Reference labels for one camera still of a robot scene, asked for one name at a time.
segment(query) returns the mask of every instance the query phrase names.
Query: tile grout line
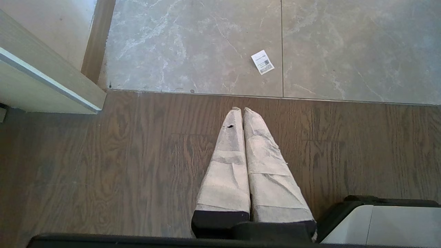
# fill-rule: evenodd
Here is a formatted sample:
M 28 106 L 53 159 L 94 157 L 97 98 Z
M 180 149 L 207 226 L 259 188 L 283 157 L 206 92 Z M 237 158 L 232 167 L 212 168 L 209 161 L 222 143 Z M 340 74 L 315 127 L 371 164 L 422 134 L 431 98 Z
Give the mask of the tile grout line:
M 280 36 L 282 41 L 282 97 L 285 97 L 285 82 L 284 82 L 284 70 L 283 70 L 283 10 L 282 10 L 282 1 L 280 0 Z

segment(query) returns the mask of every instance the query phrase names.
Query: floor tile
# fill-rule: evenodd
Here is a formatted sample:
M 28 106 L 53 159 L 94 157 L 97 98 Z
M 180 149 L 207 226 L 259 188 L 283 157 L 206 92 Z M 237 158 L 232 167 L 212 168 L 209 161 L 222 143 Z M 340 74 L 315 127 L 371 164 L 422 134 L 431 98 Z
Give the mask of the floor tile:
M 117 0 L 106 44 L 109 88 L 282 96 L 279 0 Z M 275 69 L 260 75 L 251 55 Z
M 284 96 L 441 104 L 437 0 L 282 0 Z

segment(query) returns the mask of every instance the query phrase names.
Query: paper tag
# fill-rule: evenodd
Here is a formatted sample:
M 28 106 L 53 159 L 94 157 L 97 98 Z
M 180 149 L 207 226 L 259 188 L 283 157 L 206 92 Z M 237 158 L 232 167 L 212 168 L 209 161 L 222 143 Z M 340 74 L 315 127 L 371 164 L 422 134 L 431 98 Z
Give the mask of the paper tag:
M 262 50 L 253 56 L 251 58 L 254 61 L 254 64 L 256 65 L 257 69 L 260 72 L 260 75 L 263 75 L 271 70 L 274 69 L 273 64 L 269 60 L 268 56 L 266 55 L 265 50 Z

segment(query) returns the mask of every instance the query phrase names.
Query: wall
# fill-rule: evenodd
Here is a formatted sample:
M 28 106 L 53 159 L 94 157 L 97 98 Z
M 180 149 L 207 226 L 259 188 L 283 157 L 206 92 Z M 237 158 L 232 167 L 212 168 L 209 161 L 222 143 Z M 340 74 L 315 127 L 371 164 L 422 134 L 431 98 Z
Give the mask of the wall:
M 0 9 L 81 70 L 97 0 L 0 0 Z

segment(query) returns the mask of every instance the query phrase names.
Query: wooden floor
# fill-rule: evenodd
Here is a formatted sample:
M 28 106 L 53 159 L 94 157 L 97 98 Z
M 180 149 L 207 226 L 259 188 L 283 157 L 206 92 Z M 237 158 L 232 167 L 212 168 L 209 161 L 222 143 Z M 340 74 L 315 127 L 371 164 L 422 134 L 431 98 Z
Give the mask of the wooden floor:
M 109 92 L 98 116 L 9 113 L 0 246 L 42 232 L 190 237 L 233 106 L 263 116 L 316 218 L 348 194 L 441 202 L 436 107 Z

